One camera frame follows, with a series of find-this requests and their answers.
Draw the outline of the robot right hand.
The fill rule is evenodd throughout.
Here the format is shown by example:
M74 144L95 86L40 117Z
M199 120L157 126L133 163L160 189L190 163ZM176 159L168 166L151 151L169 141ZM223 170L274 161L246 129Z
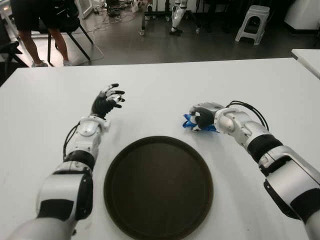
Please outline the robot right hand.
M197 132L214 124L216 112L224 106L215 102L198 103L189 110L191 122L195 124L192 131Z

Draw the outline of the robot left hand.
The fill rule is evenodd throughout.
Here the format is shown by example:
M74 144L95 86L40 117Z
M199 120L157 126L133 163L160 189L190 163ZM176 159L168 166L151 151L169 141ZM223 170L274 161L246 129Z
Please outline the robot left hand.
M121 103L125 101L122 90L117 90L118 83L113 83L102 89L93 101L90 114L104 119L114 108L122 108Z

